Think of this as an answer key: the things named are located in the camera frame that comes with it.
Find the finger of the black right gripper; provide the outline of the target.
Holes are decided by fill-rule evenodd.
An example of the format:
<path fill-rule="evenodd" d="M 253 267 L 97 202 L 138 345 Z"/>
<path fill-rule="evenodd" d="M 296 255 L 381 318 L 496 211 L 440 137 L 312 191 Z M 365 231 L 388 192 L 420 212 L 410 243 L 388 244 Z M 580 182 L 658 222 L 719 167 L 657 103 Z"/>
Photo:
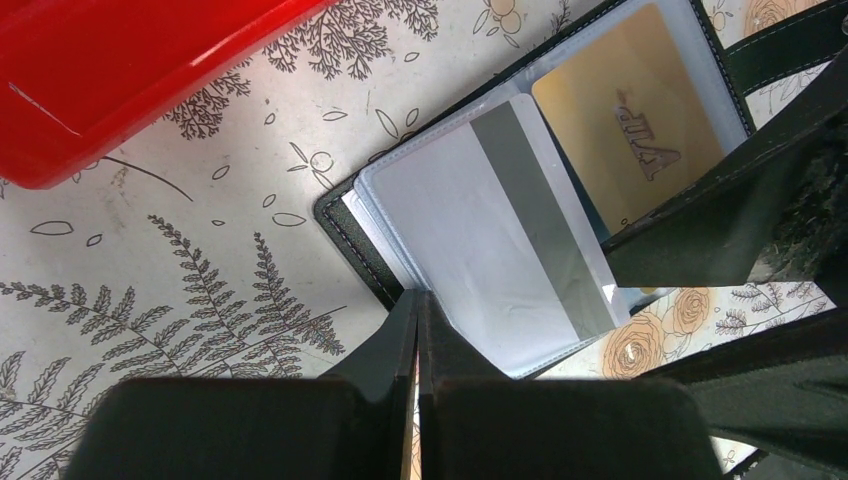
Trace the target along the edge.
<path fill-rule="evenodd" d="M 643 375 L 683 385 L 708 432 L 831 474 L 847 471 L 847 310 L 824 311 Z"/>
<path fill-rule="evenodd" d="M 622 287 L 809 281 L 847 250 L 847 56 L 715 168 L 602 246 Z"/>

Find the gold VIP card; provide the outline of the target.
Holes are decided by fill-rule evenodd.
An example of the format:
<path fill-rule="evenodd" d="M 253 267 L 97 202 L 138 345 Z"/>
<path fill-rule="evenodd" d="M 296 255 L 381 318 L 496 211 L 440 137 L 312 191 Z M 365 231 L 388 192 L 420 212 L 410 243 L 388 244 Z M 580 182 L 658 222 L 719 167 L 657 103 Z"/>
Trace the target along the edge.
<path fill-rule="evenodd" d="M 724 156 L 655 3 L 577 50 L 532 95 L 612 234 Z"/>

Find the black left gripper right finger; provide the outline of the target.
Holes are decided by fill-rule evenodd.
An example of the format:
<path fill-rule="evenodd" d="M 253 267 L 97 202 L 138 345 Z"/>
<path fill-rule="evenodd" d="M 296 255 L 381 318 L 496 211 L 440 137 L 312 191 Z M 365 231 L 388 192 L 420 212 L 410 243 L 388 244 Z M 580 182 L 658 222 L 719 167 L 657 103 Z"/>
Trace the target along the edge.
<path fill-rule="evenodd" d="M 426 479 L 718 479 L 695 401 L 665 380 L 512 380 L 420 296 Z"/>

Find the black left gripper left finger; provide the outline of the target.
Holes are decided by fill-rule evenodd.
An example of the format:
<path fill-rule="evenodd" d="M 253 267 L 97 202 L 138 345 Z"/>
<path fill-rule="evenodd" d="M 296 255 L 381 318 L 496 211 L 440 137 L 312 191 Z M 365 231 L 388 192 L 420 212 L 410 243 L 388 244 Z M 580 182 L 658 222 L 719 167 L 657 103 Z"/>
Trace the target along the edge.
<path fill-rule="evenodd" d="M 316 378 L 144 378 L 96 408 L 70 479 L 406 479 L 420 294 Z"/>

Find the white magnetic stripe card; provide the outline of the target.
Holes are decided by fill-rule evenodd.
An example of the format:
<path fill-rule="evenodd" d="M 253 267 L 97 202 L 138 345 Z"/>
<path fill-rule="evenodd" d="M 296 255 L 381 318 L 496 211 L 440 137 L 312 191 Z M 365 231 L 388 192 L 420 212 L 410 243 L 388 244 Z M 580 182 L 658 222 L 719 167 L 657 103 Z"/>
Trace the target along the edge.
<path fill-rule="evenodd" d="M 628 318 L 531 96 L 375 165 L 361 184 L 451 326 L 508 376 Z"/>

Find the red plastic bin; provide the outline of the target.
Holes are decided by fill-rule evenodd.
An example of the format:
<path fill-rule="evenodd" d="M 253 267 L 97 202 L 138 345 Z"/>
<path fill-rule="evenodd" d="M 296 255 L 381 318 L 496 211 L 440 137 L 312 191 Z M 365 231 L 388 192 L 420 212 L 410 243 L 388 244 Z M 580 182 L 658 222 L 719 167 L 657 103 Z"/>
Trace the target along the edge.
<path fill-rule="evenodd" d="M 320 11 L 319 1 L 5 1 L 1 176 L 52 187 Z"/>

